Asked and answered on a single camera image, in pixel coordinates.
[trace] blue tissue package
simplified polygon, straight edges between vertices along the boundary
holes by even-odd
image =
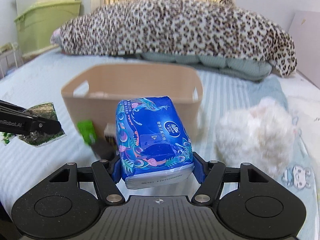
[[[177,183],[193,171],[191,141],[169,97],[122,100],[116,134],[129,189]]]

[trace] striped bed sheet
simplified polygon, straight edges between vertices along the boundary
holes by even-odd
[[[96,161],[92,150],[77,133],[60,94],[61,87],[71,78],[93,65],[120,63],[123,58],[98,56],[67,56],[59,50],[45,53],[0,82],[0,99],[23,107],[43,102],[53,102],[59,121],[67,136],[42,147],[33,147],[14,138],[8,145],[0,144],[0,202],[10,214],[14,202],[39,181],[67,162],[78,166],[90,166]],[[259,103],[265,96],[275,98],[285,109],[287,100],[277,78],[266,78],[260,83],[244,81],[208,71],[198,71],[204,87],[204,97],[199,111],[198,138],[192,143],[193,150],[205,160],[219,159],[214,146],[214,126],[223,114],[232,109],[248,108]],[[302,152],[299,139],[295,142],[295,162],[305,165],[309,158]],[[277,180],[296,194],[307,208],[307,219],[298,237],[300,240],[318,239],[317,201],[314,175],[308,176],[311,187],[296,189],[283,177]],[[118,185],[123,195],[188,195],[199,187],[194,176],[178,184],[128,190],[123,181]],[[82,188],[92,192],[89,184]],[[236,189],[227,184],[223,194]]]

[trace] bed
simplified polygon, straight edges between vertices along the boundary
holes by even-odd
[[[300,140],[313,162],[320,211],[320,89],[297,72],[287,79],[276,76],[288,100],[288,108],[299,130]]]
[[[42,147],[27,145],[17,137],[8,145],[0,144],[0,201],[9,214],[14,202],[21,195],[63,164],[77,162],[79,167],[90,166],[97,160],[91,148],[83,142],[73,126],[60,89],[72,77],[93,65],[124,60],[106,56],[67,56],[62,54],[60,49],[55,49],[39,56],[0,81],[1,100],[23,107],[53,102],[58,119],[67,135]],[[193,143],[193,150],[207,161],[217,158],[214,151],[213,127],[225,111],[250,107],[257,104],[264,96],[273,96],[286,109],[288,102],[285,95],[320,101],[320,91],[298,74],[286,80],[270,75],[260,83],[204,70],[199,70],[198,75],[204,87],[204,99],[199,115],[201,117],[199,118],[199,135],[202,139]],[[304,147],[300,137],[297,138],[295,145],[296,154],[304,156],[310,163],[305,151],[307,147]],[[307,220],[298,235],[300,240],[318,239],[318,205],[313,173],[308,176],[310,187],[305,187],[304,190],[288,184],[290,182],[288,178],[287,181],[279,178],[278,182],[300,197],[307,207]],[[126,198],[129,195],[188,195],[190,197],[199,184],[193,176],[190,176],[184,182],[156,188],[127,190],[123,181],[118,184],[118,187]],[[236,185],[232,184],[225,186],[223,195],[235,187]],[[94,193],[91,184],[82,184],[81,188]]]

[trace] leopard print plush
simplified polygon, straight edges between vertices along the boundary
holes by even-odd
[[[68,54],[142,52],[271,61],[281,76],[296,68],[292,37],[265,17],[230,3],[132,0],[104,5],[61,27]]]

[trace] metal screw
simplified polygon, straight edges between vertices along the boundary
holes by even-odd
[[[119,202],[122,200],[122,197],[118,194],[111,194],[107,196],[107,201],[114,203],[114,202]]]
[[[200,194],[195,196],[195,201],[200,203],[205,203],[210,200],[210,197],[208,195]]]

